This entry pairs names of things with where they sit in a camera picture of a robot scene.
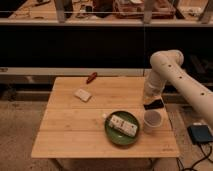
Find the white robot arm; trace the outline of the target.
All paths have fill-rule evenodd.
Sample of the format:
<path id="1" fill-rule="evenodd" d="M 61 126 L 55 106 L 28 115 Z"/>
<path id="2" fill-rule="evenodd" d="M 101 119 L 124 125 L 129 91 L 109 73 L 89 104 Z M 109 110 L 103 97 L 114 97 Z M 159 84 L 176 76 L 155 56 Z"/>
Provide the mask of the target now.
<path id="1" fill-rule="evenodd" d="M 150 57 L 151 72 L 145 79 L 143 102 L 152 103 L 170 82 L 213 129 L 213 92 L 189 76 L 182 68 L 179 50 L 158 51 Z"/>

